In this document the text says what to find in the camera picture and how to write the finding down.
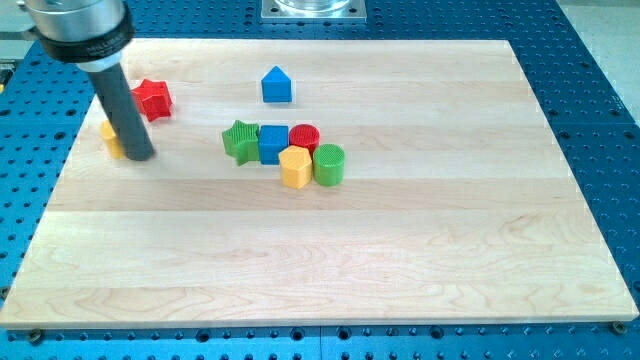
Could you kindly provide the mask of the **clear robot base plate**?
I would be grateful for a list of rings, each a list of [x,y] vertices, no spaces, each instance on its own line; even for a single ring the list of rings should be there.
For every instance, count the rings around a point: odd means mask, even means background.
[[[268,22],[355,21],[367,19],[365,0],[262,0],[260,15]]]

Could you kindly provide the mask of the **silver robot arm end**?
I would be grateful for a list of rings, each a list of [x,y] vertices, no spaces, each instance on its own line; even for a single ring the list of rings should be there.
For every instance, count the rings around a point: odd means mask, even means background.
[[[85,72],[119,63],[135,33],[122,0],[25,0],[35,33],[50,57]]]

